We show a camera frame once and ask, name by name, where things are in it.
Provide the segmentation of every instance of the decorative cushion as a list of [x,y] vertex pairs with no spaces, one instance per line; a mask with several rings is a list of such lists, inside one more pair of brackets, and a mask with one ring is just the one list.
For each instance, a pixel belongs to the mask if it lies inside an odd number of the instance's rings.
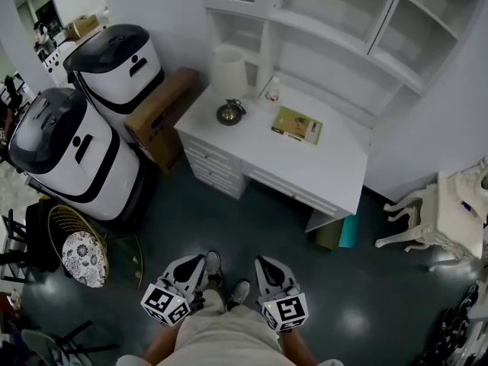
[[63,245],[63,264],[78,282],[102,287],[107,276],[107,261],[102,246],[90,233],[75,232]]

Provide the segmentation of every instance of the desk drawer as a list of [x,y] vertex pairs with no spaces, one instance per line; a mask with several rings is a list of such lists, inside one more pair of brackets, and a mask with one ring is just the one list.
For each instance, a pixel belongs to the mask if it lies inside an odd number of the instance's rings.
[[337,217],[339,213],[342,212],[341,210],[338,210],[336,205],[331,204],[326,200],[317,198],[307,191],[298,188],[295,185],[292,185],[291,183],[270,174],[269,172],[250,165],[249,163],[243,162],[242,171],[244,174],[255,179],[256,181],[280,191],[307,206],[321,211],[322,213],[328,214],[331,217]]
[[179,133],[186,153],[191,153],[196,157],[212,162],[215,166],[226,169],[228,172],[233,172],[237,175],[240,174],[240,159],[185,133]]
[[237,191],[233,188],[228,188],[227,186],[222,185],[219,182],[215,182],[212,179],[210,179],[209,177],[207,177],[206,175],[201,174],[201,173],[195,172],[195,176],[197,177],[197,179],[201,180],[203,183],[207,183],[209,186],[217,189],[218,191],[221,191],[227,195],[230,195],[231,197],[233,197],[235,199],[241,198],[242,190]]
[[210,180],[214,181],[215,183],[219,183],[222,186],[225,186],[227,188],[231,188],[233,190],[240,190],[242,187],[242,181],[241,180],[230,180],[223,178],[216,172],[209,172],[206,169],[203,169],[202,167],[198,166],[197,164],[192,165],[191,169],[193,170],[193,173],[195,176],[198,178],[199,176],[203,175],[206,178],[209,178]]
[[218,174],[222,178],[226,179],[241,179],[242,174],[234,174],[228,171],[225,168],[218,166],[215,162],[208,161],[206,159],[202,159],[199,156],[194,155],[193,153],[187,151],[185,149],[185,154],[190,162],[191,166],[198,165],[199,167],[203,168],[205,171],[214,172]]

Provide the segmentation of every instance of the white shelf unit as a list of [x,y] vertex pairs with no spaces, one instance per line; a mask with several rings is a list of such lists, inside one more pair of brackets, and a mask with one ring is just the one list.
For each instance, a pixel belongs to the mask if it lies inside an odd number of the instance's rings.
[[241,50],[256,94],[278,75],[367,129],[403,85],[425,93],[483,1],[204,0],[212,51]]

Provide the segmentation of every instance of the book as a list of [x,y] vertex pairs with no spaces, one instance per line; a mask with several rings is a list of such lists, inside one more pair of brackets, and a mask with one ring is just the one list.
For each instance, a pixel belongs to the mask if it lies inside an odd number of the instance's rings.
[[322,122],[281,106],[271,130],[298,141],[317,145],[322,133]]

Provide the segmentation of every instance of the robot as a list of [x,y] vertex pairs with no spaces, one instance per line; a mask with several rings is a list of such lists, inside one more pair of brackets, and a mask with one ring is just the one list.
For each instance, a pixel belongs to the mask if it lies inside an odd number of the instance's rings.
[[[309,316],[307,302],[290,268],[278,260],[258,256],[255,269],[261,292],[258,304],[269,327],[280,332],[304,324]],[[141,306],[161,324],[178,324],[202,308],[202,290],[207,285],[204,271],[204,255],[173,261],[156,284],[149,285]]]

